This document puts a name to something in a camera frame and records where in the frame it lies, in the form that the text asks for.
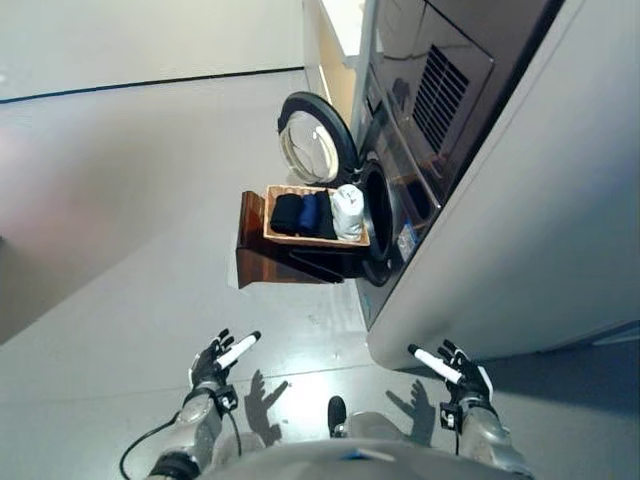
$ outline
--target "black cable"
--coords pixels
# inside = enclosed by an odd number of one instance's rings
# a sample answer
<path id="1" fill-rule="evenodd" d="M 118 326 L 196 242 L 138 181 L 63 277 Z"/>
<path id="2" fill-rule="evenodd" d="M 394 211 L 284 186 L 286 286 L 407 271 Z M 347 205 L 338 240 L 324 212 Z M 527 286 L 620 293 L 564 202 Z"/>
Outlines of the black cable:
<path id="1" fill-rule="evenodd" d="M 150 436 L 155 435 L 159 431 L 164 430 L 165 428 L 173 425 L 176 422 L 176 419 L 178 418 L 178 414 L 179 413 L 180 412 L 176 412 L 176 414 L 173 417 L 171 417 L 171 420 L 169 420 L 168 422 L 163 423 L 162 425 L 157 426 L 156 428 L 154 428 L 152 430 L 149 430 L 147 433 L 145 433 L 144 435 L 138 437 L 131 445 L 129 445 L 129 447 L 122 454 L 122 457 L 120 457 L 120 464 L 119 465 L 120 465 L 120 475 L 122 475 L 122 478 L 124 478 L 125 480 L 131 480 L 131 477 L 129 475 L 127 475 L 127 472 L 124 470 L 124 462 L 127 459 L 127 455 L 129 455 L 134 448 L 136 448 L 140 443 L 145 441 Z"/>
<path id="2" fill-rule="evenodd" d="M 231 412 L 229 413 L 229 418 L 231 419 L 231 424 L 233 425 L 233 431 L 236 433 L 236 440 L 238 442 L 238 456 L 242 456 L 242 441 L 240 440 L 240 432 L 238 432 L 238 424 L 236 423 L 236 419 L 233 418 Z"/>

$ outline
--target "white towel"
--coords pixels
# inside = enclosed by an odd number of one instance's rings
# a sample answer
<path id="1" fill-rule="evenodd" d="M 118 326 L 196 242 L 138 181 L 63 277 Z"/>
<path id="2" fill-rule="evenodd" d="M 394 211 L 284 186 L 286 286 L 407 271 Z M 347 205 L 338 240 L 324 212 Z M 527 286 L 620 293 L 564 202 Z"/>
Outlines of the white towel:
<path id="1" fill-rule="evenodd" d="M 364 197 L 354 185 L 342 185 L 331 195 L 333 229 L 340 240 L 360 240 L 363 211 Z"/>

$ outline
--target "wooden stand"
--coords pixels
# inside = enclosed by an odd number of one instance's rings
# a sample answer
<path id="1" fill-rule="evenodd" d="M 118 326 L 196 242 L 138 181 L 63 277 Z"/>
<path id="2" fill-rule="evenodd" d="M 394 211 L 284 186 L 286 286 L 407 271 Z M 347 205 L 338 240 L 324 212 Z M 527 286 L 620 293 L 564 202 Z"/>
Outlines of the wooden stand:
<path id="1" fill-rule="evenodd" d="M 263 236 L 265 201 L 242 193 L 236 243 L 238 287 L 253 282 L 342 283 L 361 276 L 366 249 L 283 245 Z"/>

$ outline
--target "wooden basket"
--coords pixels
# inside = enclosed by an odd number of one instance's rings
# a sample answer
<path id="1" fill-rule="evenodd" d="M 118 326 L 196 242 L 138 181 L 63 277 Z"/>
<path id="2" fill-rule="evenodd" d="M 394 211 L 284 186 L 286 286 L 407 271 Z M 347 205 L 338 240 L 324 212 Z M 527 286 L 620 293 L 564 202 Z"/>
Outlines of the wooden basket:
<path id="1" fill-rule="evenodd" d="M 285 245 L 301 245 L 307 247 L 333 247 L 333 248 L 356 248 L 356 247 L 368 247 L 369 246 L 369 233 L 366 228 L 362 229 L 362 235 L 357 242 L 347 240 L 329 240 L 327 238 L 315 238 L 315 237 L 301 237 L 299 235 L 285 235 L 284 233 L 277 233 L 271 230 L 271 215 L 276 205 L 276 198 L 286 193 L 295 193 L 296 195 L 308 195 L 311 193 L 320 192 L 322 190 L 328 190 L 329 194 L 335 192 L 330 188 L 317 188 L 317 187 L 294 187 L 291 185 L 269 185 L 267 187 L 267 194 L 265 196 L 264 205 L 264 238 L 271 240 L 272 242 L 282 243 Z"/>

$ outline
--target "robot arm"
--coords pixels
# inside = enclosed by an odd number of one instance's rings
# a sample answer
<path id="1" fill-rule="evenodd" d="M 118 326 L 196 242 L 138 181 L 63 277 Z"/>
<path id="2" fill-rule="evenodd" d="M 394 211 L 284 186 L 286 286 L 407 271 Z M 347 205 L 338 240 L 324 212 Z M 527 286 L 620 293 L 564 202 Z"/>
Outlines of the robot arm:
<path id="1" fill-rule="evenodd" d="M 192 480 L 211 463 L 213 446 L 222 431 L 222 417 L 238 406 L 238 397 L 226 379 L 237 359 L 260 339 L 253 332 L 231 346 L 227 329 L 196 355 L 189 369 L 191 392 L 169 431 L 164 452 L 148 480 Z"/>
<path id="2" fill-rule="evenodd" d="M 533 478 L 524 457 L 513 447 L 509 431 L 491 405 L 493 385 L 483 367 L 448 340 L 436 358 L 416 345 L 409 352 L 445 378 L 451 400 L 440 404 L 440 425 L 456 432 L 457 454 Z"/>

